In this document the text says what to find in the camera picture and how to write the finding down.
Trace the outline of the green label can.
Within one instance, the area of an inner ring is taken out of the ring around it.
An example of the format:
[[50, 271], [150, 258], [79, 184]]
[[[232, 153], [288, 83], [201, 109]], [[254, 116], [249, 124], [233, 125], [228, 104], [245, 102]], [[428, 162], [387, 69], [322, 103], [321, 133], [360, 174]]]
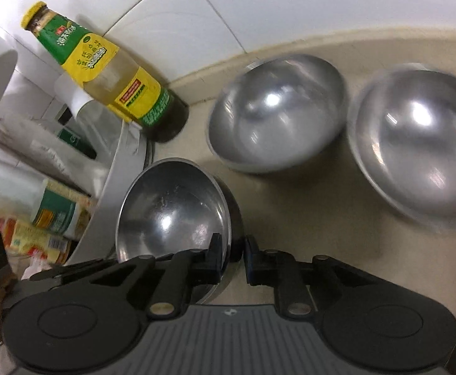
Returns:
[[55, 180], [0, 162], [0, 203], [36, 228], [80, 240], [91, 219], [87, 201]]

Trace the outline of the yellow green oil bottle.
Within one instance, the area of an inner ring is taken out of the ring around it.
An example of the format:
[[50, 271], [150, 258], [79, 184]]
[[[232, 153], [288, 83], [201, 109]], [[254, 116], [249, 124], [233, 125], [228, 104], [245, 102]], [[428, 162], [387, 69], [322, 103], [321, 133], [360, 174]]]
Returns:
[[105, 37], [41, 1], [29, 8], [21, 26], [36, 37], [75, 84], [121, 118], [139, 124], [149, 140], [171, 141], [185, 126], [188, 106]]

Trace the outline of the white plastic bag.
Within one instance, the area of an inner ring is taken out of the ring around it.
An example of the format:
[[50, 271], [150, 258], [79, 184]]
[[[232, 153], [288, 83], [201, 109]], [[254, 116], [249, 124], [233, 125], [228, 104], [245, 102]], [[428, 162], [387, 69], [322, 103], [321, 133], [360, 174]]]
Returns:
[[6, 144], [31, 161], [32, 167], [41, 173], [92, 197], [100, 197], [103, 193], [109, 169], [35, 121], [6, 111], [0, 116], [0, 130]]

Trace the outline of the red yellow packet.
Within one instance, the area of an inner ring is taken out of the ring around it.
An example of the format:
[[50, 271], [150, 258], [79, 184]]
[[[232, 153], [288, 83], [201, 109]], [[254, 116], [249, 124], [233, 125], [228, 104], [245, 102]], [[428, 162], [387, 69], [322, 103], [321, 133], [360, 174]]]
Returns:
[[0, 217], [0, 232], [9, 252], [22, 256], [38, 255], [49, 263], [63, 265], [71, 241], [11, 217]]

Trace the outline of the steel bowl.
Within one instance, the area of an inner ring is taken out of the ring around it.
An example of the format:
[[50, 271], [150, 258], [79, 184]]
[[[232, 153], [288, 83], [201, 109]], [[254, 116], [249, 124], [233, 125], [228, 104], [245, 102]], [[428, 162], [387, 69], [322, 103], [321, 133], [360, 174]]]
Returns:
[[390, 207], [456, 229], [456, 75], [421, 63], [376, 73], [347, 113], [359, 169]]
[[244, 227], [239, 205], [221, 179], [192, 161], [167, 158], [146, 168], [127, 191], [115, 249], [122, 263], [141, 255], [161, 258], [207, 249], [214, 233], [222, 235], [223, 275], [216, 285], [194, 287], [194, 303], [213, 301], [235, 277]]
[[211, 153], [243, 173], [274, 173], [325, 150], [346, 123], [347, 83], [320, 57], [288, 54], [251, 63], [215, 100]]

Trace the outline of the white plastic container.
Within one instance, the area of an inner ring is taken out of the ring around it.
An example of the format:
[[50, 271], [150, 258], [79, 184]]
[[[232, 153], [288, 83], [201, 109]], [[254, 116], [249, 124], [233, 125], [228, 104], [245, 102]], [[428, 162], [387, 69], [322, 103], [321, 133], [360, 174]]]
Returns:
[[119, 211], [135, 178], [153, 159], [154, 145], [135, 124], [123, 123], [114, 160], [85, 233], [67, 264], [105, 259], [114, 251]]

